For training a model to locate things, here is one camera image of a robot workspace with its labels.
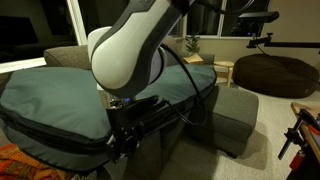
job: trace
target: bean bag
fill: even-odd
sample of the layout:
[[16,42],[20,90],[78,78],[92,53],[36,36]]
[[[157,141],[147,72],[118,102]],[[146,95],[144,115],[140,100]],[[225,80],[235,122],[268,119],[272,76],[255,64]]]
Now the bean bag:
[[261,94],[304,98],[316,90],[319,72],[299,59],[254,54],[235,63],[233,81]]

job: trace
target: black cable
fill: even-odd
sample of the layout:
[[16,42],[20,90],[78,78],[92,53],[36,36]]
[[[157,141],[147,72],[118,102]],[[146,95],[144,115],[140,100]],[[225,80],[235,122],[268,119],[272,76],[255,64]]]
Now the black cable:
[[202,4],[206,7],[209,7],[210,9],[212,9],[213,11],[219,14],[233,15],[233,14],[241,14],[244,11],[246,11],[254,3],[254,0],[249,0],[246,5],[244,5],[241,9],[237,11],[225,11],[225,10],[222,10],[220,7],[217,7],[215,5],[212,5],[210,3],[203,2],[203,1],[195,1],[195,3]]
[[184,121],[185,123],[187,124],[190,124],[190,125],[193,125],[193,126],[203,126],[204,124],[207,123],[207,111],[206,111],[206,108],[205,108],[205,105],[204,105],[204,101],[201,97],[201,94],[200,94],[200,91],[196,85],[196,83],[194,82],[190,72],[188,71],[188,69],[186,68],[186,66],[184,65],[184,63],[182,62],[182,60],[180,59],[180,57],[171,49],[169,48],[167,45],[165,44],[161,44],[160,45],[164,50],[168,51],[174,58],[175,60],[179,63],[179,65],[182,67],[182,69],[184,70],[184,72],[187,74],[188,78],[190,79],[191,81],[191,84],[193,86],[193,88],[195,89],[196,91],[196,95],[198,97],[198,105],[200,105],[200,107],[202,108],[203,110],[203,113],[204,113],[204,120],[201,122],[201,123],[195,123],[195,122],[192,122],[190,121],[189,119],[187,119],[185,116],[183,116],[173,105],[170,104],[169,101],[166,101],[168,103],[168,105],[170,107],[172,107],[179,115],[179,117],[181,118],[182,121]]
[[265,54],[265,55],[269,55],[269,54],[267,54],[267,53],[265,53],[261,48],[260,48],[260,46],[259,45],[256,45],[257,46],[257,48],[263,53],[263,54]]

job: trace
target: potted plant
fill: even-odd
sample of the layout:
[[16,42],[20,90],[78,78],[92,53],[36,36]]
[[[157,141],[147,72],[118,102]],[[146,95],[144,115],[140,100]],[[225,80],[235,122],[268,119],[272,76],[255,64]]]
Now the potted plant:
[[196,33],[193,33],[191,35],[186,35],[185,39],[188,43],[186,47],[187,51],[189,52],[189,56],[199,53],[200,47],[198,46],[198,41],[200,39],[200,36],[198,36]]

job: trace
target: white wall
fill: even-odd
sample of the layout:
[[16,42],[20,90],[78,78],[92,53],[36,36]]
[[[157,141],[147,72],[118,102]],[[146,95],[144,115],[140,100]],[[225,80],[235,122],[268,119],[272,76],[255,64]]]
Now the white wall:
[[[279,11],[280,17],[265,24],[262,35],[273,32],[273,42],[319,42],[320,43],[320,0],[271,0],[269,11]],[[236,61],[258,49],[247,49],[248,39],[201,39],[201,53],[214,53],[215,60]],[[181,48],[185,51],[185,41]],[[320,70],[319,49],[263,47],[271,55],[299,58]]]

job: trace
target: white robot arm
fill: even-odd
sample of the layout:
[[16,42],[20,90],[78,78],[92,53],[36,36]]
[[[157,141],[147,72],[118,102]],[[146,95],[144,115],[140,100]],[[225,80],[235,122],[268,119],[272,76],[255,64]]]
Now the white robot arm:
[[98,84],[119,98],[134,97],[165,69],[165,36],[194,0],[131,0],[112,27],[89,34],[88,52]]

